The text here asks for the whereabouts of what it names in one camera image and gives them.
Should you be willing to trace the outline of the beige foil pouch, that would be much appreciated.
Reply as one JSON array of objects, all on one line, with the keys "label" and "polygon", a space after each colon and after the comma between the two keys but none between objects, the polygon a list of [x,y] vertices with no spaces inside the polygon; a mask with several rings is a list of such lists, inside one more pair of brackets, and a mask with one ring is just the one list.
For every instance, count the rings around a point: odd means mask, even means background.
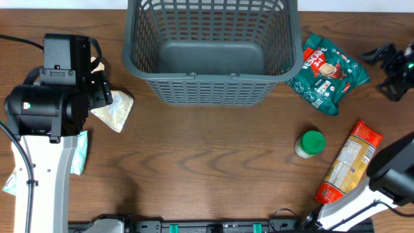
[{"label": "beige foil pouch", "polygon": [[107,124],[113,131],[120,133],[133,106],[133,97],[122,91],[111,91],[113,103],[92,109],[91,113]]}]

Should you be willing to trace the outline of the green Nescafe coffee bag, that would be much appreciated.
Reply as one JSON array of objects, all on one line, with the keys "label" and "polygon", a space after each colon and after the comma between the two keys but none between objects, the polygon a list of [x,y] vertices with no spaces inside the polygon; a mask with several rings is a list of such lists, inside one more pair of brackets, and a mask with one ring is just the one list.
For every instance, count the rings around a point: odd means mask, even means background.
[{"label": "green Nescafe coffee bag", "polygon": [[300,72],[286,84],[318,111],[336,116],[338,103],[370,82],[366,69],[327,38],[312,34],[303,46]]}]

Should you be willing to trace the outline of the light teal wipes packet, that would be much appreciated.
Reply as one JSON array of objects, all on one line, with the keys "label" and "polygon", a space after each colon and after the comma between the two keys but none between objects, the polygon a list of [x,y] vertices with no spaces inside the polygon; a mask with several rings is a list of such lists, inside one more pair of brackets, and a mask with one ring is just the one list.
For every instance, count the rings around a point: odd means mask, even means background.
[{"label": "light teal wipes packet", "polygon": [[[80,176],[84,170],[85,163],[87,160],[87,150],[88,150],[88,132],[82,131],[78,135],[78,144],[74,152],[74,157],[72,159],[71,165],[71,174],[75,174]],[[17,185],[17,171],[14,171],[10,174],[9,178],[7,179],[5,186],[3,187],[2,191],[16,195],[16,185]]]}]

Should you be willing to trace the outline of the red yellow pasta packet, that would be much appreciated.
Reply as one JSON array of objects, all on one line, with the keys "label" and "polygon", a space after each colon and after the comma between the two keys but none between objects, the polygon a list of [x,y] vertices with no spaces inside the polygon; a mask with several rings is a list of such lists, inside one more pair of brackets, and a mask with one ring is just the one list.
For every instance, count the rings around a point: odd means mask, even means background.
[{"label": "red yellow pasta packet", "polygon": [[358,121],[316,192],[316,202],[333,203],[353,190],[382,140],[381,134]]}]

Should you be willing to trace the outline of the green lid jar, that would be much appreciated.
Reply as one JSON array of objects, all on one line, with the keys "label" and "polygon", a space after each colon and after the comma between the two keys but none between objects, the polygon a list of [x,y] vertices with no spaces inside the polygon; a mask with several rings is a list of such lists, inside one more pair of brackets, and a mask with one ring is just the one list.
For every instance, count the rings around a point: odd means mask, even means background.
[{"label": "green lid jar", "polygon": [[296,154],[304,159],[319,155],[326,147],[325,137],[319,131],[307,131],[294,144]]}]

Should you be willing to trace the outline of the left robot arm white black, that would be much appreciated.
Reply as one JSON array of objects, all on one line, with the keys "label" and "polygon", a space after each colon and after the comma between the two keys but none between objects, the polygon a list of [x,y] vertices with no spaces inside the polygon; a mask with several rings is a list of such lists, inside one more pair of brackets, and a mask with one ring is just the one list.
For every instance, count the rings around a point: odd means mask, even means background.
[{"label": "left robot arm white black", "polygon": [[46,34],[44,64],[5,99],[1,129],[16,165],[16,232],[66,232],[69,180],[78,135],[92,109],[113,97],[94,38]]}]

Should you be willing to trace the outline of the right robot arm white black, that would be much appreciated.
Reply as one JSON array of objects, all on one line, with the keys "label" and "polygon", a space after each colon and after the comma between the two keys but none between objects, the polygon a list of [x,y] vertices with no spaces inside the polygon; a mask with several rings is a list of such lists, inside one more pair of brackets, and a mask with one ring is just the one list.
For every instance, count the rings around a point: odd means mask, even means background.
[{"label": "right robot arm white black", "polygon": [[[413,88],[413,44],[397,50],[392,43],[361,55],[370,65],[381,61],[387,78],[378,90],[399,101]],[[413,134],[379,151],[367,167],[367,177],[339,200],[323,205],[301,220],[305,232],[346,232],[384,210],[413,202]]]}]

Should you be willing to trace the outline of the grey plastic lattice basket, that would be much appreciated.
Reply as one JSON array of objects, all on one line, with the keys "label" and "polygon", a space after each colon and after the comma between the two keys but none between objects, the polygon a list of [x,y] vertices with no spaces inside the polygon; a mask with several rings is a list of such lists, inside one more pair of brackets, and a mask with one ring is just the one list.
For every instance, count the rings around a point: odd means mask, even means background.
[{"label": "grey plastic lattice basket", "polygon": [[122,61],[167,104],[258,104],[301,69],[298,2],[129,0]]}]

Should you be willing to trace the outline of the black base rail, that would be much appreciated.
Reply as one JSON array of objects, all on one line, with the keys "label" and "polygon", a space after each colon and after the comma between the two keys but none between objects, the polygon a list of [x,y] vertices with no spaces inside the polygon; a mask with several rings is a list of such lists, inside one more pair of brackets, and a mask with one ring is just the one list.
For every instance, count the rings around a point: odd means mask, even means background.
[{"label": "black base rail", "polygon": [[102,214],[89,223],[69,223],[69,232],[128,233],[234,233],[234,232],[301,232],[296,218],[268,221],[136,221],[134,215]]}]

